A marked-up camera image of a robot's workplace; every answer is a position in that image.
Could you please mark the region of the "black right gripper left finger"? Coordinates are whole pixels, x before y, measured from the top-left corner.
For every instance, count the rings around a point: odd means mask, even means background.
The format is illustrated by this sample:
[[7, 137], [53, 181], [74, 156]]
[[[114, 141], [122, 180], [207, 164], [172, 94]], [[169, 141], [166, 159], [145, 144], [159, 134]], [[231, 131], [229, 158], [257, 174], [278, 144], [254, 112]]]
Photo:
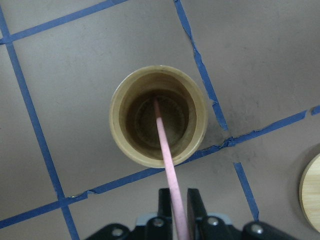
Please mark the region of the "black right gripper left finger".
[[158, 191], [157, 216], [164, 218], [169, 224], [173, 222], [172, 202], [169, 188], [161, 188]]

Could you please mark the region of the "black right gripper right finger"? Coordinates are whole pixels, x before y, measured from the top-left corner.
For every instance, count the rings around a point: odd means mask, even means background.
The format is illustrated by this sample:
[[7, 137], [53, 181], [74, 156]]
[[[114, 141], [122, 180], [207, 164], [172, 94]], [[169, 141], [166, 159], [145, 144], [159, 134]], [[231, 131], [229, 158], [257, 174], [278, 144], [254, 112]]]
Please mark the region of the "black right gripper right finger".
[[201, 222], [206, 216], [207, 211], [200, 191], [196, 188], [189, 188], [187, 190], [187, 219], [189, 225]]

